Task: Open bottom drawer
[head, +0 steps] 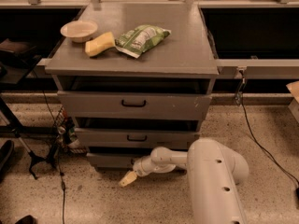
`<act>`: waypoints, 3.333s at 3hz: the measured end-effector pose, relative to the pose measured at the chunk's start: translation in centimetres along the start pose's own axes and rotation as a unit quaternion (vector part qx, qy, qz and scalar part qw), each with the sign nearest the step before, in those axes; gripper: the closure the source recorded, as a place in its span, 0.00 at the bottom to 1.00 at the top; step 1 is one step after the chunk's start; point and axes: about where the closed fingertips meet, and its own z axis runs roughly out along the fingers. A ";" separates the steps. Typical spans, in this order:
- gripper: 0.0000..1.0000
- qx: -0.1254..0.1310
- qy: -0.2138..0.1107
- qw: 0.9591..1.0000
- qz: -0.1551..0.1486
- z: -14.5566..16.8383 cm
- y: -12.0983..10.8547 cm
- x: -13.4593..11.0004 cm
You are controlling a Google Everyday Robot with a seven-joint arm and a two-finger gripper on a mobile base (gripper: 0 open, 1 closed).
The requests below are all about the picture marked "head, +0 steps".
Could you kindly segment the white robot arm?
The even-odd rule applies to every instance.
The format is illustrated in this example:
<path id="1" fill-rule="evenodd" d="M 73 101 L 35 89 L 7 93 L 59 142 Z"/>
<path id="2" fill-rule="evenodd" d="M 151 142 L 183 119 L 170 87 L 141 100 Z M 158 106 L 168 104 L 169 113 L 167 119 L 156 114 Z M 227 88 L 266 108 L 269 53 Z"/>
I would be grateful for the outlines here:
<path id="1" fill-rule="evenodd" d="M 156 147 L 134 162 L 119 185 L 177 167 L 187 171 L 194 224 L 248 224 L 236 186 L 248 178 L 249 165 L 242 155 L 210 138 L 194 141 L 186 151 Z"/>

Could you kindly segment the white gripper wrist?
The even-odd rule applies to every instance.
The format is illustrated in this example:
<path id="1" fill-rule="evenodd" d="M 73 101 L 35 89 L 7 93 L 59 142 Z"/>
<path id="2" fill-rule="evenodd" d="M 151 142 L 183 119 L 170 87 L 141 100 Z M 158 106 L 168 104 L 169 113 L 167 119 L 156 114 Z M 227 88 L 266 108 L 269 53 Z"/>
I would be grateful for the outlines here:
<path id="1" fill-rule="evenodd" d="M 135 182 L 138 176 L 146 176 L 151 173 L 164 174 L 172 172 L 176 168 L 175 164 L 159 164 L 154 162 L 150 156 L 144 156 L 135 161 L 133 171 L 128 171 L 119 182 L 121 187 L 126 187 Z"/>

